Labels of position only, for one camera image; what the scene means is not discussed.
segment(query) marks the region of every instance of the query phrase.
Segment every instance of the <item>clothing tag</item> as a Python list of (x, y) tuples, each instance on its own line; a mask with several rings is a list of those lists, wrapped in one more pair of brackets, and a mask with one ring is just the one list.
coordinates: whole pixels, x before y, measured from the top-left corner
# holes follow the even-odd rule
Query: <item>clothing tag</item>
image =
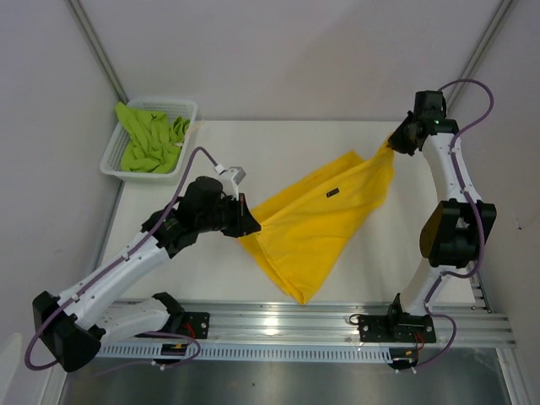
[(331, 196), (335, 196), (336, 194), (339, 193), (339, 189), (338, 188), (334, 188), (333, 190), (327, 192), (327, 198), (330, 198)]

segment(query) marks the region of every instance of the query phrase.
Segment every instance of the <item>green fabric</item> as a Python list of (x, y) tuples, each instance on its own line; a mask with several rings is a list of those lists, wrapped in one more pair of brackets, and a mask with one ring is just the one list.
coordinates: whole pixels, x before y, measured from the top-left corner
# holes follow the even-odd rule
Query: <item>green fabric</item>
[(121, 157), (122, 171), (170, 173), (176, 167), (189, 120), (179, 116), (172, 127), (162, 111), (145, 111), (118, 103), (118, 121), (129, 133), (130, 142)]

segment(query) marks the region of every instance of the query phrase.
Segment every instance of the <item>white table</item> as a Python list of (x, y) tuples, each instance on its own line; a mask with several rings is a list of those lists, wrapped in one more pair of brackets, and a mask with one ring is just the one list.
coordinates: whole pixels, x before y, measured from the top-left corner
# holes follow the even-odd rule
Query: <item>white table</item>
[[(397, 125), (398, 122), (207, 121), (192, 136), (186, 155), (201, 145), (223, 166), (242, 166), (247, 177), (240, 187), (248, 206), (254, 208), (351, 149), (365, 159), (370, 158)], [(435, 186), (421, 153), (413, 157), (396, 154), (394, 168), (396, 175), (384, 205), (368, 217), (350, 240), (310, 303), (391, 301), (413, 276), (421, 257), (420, 230), (437, 205)], [(206, 158), (198, 155), (187, 184), (198, 176), (214, 175)], [(151, 213), (162, 209), (175, 189), (176, 185), (128, 182), (105, 258), (118, 252)], [(200, 235), (194, 246), (140, 279), (123, 298), (144, 299), (161, 291), (178, 300), (294, 302), (237, 240), (220, 233)], [(438, 303), (472, 305), (469, 281), (450, 280)]]

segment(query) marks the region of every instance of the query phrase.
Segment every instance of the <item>gray floor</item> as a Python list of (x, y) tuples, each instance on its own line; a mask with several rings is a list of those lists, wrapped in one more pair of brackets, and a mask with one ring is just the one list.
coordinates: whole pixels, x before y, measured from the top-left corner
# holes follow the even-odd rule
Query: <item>gray floor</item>
[(67, 379), (61, 404), (510, 404), (491, 349), (453, 349), (417, 375), (386, 365), (196, 361), (175, 370), (97, 359)]

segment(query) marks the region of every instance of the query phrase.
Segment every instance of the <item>plastic laundry basket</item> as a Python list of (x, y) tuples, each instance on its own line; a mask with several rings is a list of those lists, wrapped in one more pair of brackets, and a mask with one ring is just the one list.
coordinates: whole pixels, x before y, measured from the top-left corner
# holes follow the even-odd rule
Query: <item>plastic laundry basket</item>
[[(197, 115), (197, 104), (189, 100), (181, 100), (172, 97), (140, 97), (127, 103), (128, 106), (147, 111), (163, 111), (167, 113), (169, 124), (172, 125), (178, 116), (190, 119), (190, 127), (195, 122)], [(120, 161), (129, 143), (129, 134), (122, 127), (121, 123), (116, 124), (111, 140), (107, 145), (103, 158), (101, 158), (100, 169), (106, 175), (116, 176), (124, 181), (145, 181), (172, 183), (177, 180), (180, 174), (182, 160), (189, 149), (192, 131), (187, 131), (184, 138), (184, 145), (178, 158), (176, 167), (170, 173), (137, 173), (132, 171), (121, 171)]]

